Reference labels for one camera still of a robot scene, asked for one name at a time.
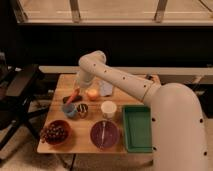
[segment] green tray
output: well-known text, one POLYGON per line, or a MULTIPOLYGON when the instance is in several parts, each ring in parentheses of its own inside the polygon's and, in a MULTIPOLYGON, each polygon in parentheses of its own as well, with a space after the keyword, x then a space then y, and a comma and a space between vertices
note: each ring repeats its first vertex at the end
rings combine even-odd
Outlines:
POLYGON ((130 153, 151 153, 150 109, 143 105, 122 108, 126 150, 130 153))

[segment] bowl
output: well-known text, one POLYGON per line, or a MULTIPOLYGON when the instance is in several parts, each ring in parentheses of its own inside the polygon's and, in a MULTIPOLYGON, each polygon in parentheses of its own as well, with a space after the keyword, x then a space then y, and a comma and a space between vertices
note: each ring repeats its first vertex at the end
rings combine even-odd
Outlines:
POLYGON ((60 145, 66 142, 71 135, 71 127, 64 120, 55 120, 41 131, 41 141, 50 145, 60 145))
POLYGON ((102 120, 96 122, 90 131, 92 143, 100 149, 107 149, 114 146, 119 141, 119 138, 119 129, 111 121, 102 120))

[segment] food item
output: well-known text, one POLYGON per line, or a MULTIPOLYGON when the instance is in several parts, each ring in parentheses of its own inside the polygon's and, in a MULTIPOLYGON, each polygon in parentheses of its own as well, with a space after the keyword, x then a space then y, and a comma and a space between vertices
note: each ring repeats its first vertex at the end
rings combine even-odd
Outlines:
POLYGON ((92 89, 86 90, 86 95, 89 100, 94 101, 94 100, 97 100, 97 98, 99 97, 99 92, 98 90, 92 88, 92 89))
POLYGON ((42 143, 47 142, 50 144, 57 144, 68 137, 68 131, 61 124, 51 123, 41 130, 40 136, 42 143))
POLYGON ((77 106, 77 111, 81 118, 85 118, 88 113, 88 106, 84 103, 81 103, 77 106))
POLYGON ((73 91, 73 93, 70 95, 69 99, 66 101, 66 105, 70 104, 74 99, 76 99, 79 93, 80 93, 80 88, 76 88, 73 91))

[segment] pink bowl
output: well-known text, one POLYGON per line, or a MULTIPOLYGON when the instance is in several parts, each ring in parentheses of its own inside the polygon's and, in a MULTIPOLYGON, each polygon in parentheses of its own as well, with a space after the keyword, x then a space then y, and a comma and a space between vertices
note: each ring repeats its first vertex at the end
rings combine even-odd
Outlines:
POLYGON ((99 121, 93 125, 90 131, 90 138, 96 147, 106 149, 112 147, 118 142, 120 132, 114 123, 110 121, 99 121), (102 139, 104 129, 103 122, 106 122, 104 139, 102 139))

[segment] small cup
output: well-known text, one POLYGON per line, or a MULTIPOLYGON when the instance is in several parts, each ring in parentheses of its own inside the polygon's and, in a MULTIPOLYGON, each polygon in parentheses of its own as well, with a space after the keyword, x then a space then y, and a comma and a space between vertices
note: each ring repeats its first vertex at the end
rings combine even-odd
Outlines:
POLYGON ((104 118, 112 119, 117 111, 117 105, 112 101, 105 101, 101 104, 101 111, 104 118))
POLYGON ((81 118, 85 118, 87 116, 87 114, 88 114, 88 105, 87 104, 80 103, 76 109, 81 118))
POLYGON ((74 103, 63 104, 62 111, 69 118, 73 118, 77 113, 77 109, 76 109, 74 103))

